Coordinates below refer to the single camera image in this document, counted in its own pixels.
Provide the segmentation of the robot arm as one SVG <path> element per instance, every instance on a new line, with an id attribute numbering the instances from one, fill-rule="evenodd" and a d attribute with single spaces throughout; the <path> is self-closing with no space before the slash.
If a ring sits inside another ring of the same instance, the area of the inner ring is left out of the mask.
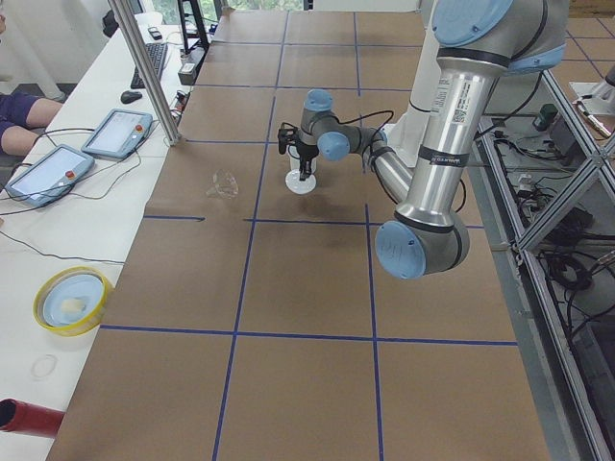
<path id="1" fill-rule="evenodd" d="M 411 168 L 381 130 L 340 122 L 322 89 L 307 94 L 299 127 L 279 130 L 279 151 L 295 147 L 302 181 L 318 155 L 330 161 L 361 155 L 396 204 L 394 220 L 376 234 L 381 267 L 398 279 L 453 269 L 469 251 L 453 200 L 491 93 L 504 75 L 558 65 L 568 17 L 566 1 L 437 2 L 430 28 L 440 75 Z"/>

